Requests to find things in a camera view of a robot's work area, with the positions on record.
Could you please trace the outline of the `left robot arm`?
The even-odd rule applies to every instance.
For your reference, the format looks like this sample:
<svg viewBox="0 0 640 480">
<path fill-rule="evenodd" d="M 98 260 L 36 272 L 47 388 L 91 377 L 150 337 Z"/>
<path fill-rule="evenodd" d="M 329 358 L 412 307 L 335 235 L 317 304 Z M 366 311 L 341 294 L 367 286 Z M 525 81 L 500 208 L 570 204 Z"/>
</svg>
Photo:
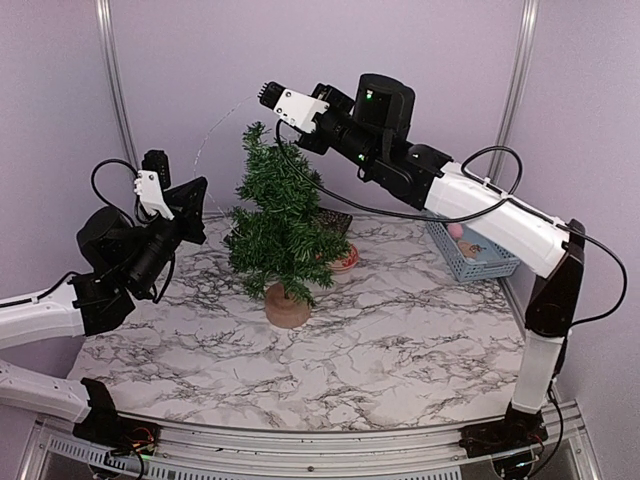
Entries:
<svg viewBox="0 0 640 480">
<path fill-rule="evenodd" d="M 114 206 L 96 211 L 76 235 L 91 272 L 69 272 L 47 290 L 2 302 L 1 346 L 110 332 L 134 311 L 136 301 L 159 302 L 166 289 L 156 280 L 173 274 L 179 245 L 206 239 L 207 187 L 207 179 L 197 177 L 164 190 L 158 174 L 140 171 L 134 192 L 153 219 L 134 226 Z M 1 368 L 1 401 L 88 427 L 106 445 L 126 436 L 126 423 L 100 381 L 56 379 L 7 364 Z"/>
</svg>

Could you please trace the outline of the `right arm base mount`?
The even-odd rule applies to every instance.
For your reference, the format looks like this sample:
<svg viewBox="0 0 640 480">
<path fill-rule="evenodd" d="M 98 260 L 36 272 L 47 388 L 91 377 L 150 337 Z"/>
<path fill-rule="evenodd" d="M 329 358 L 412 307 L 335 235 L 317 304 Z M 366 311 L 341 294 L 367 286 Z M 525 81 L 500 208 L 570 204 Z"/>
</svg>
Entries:
<svg viewBox="0 0 640 480">
<path fill-rule="evenodd" d="M 514 409 L 512 404 L 502 419 L 463 427 L 460 434 L 459 446 L 469 458 L 542 444 L 548 439 L 540 410 L 525 413 Z"/>
</svg>

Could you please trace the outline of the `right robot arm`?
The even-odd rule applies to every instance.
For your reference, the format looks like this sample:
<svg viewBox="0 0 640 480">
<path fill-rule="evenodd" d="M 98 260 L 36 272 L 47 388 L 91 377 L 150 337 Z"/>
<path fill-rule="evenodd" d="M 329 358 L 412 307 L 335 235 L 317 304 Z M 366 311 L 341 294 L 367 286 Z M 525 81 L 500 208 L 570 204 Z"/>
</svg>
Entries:
<svg viewBox="0 0 640 480">
<path fill-rule="evenodd" d="M 433 220 L 466 224 L 535 274 L 510 402 L 514 411 L 495 428 L 496 440 L 515 448 L 534 431 L 531 414 L 543 405 L 571 328 L 584 270 L 584 229 L 545 219 L 448 154 L 409 141 L 414 101 L 414 91 L 403 83 L 364 74 L 354 98 L 317 84 L 310 94 L 285 90 L 275 109 L 299 132 L 301 148 L 320 155 L 335 150 L 358 167 L 362 181 L 377 183 Z"/>
</svg>

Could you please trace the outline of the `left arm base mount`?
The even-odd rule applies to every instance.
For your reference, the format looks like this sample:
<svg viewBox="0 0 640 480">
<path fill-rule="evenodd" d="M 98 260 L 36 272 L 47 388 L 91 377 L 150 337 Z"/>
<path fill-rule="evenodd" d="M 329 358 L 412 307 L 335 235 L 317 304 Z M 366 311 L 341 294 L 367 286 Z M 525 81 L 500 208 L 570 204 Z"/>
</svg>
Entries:
<svg viewBox="0 0 640 480">
<path fill-rule="evenodd" d="M 121 416 L 102 382 L 83 378 L 80 383 L 88 392 L 90 410 L 81 422 L 74 424 L 72 433 L 76 438 L 117 451 L 155 448 L 157 424 Z"/>
</svg>

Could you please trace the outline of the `small green christmas tree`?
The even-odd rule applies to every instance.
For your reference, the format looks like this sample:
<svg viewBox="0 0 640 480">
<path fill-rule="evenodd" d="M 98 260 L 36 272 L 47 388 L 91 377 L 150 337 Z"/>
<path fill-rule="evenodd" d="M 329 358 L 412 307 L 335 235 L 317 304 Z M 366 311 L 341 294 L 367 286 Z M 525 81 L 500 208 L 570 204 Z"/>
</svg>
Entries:
<svg viewBox="0 0 640 480">
<path fill-rule="evenodd" d="M 224 243 L 244 292 L 264 302 L 273 326 L 293 329 L 311 316 L 310 287 L 333 285 L 330 265 L 348 256 L 350 244 L 318 220 L 319 173 L 295 144 L 268 136 L 261 122 L 242 135 L 245 172 L 236 193 L 253 207 L 232 210 Z"/>
</svg>

